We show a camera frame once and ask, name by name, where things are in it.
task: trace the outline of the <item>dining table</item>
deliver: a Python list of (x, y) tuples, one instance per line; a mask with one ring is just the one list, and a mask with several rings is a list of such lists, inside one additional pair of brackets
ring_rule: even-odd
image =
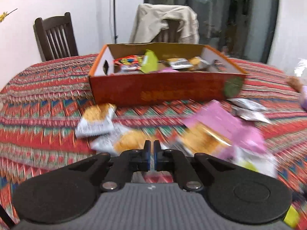
[[(0, 203), (18, 222), (11, 197), (19, 183), (95, 154), (91, 138), (76, 138), (74, 129), (85, 109), (95, 104), (88, 72), (97, 54), (34, 64), (0, 91)], [(267, 150), (276, 157), (278, 179), (299, 191), (307, 174), (307, 112), (287, 75), (271, 66), (231, 58), (247, 71), (239, 97), (258, 102), (271, 124), (256, 123)], [(180, 136), (183, 119), (205, 101), (166, 101), (116, 109), (113, 122), (140, 128), (168, 142)], [(221, 101), (227, 111), (230, 103)]]

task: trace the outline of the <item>table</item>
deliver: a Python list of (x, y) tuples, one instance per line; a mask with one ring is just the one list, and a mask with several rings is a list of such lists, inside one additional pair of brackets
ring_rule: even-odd
[[(0, 202), (17, 219), (11, 194), (18, 183), (94, 154), (91, 139), (76, 139), (74, 128), (85, 108), (94, 104), (87, 79), (97, 54), (35, 64), (16, 75), (0, 92)], [(278, 178), (297, 190), (307, 172), (307, 113), (299, 94), (274, 67), (233, 59), (250, 76), (240, 97), (263, 104), (272, 125), (257, 123), (267, 148), (279, 161)], [(231, 106), (222, 102), (228, 111)], [(118, 108), (115, 122), (142, 128), (161, 141), (184, 130), (182, 119), (202, 103), (172, 101), (155, 106)]]

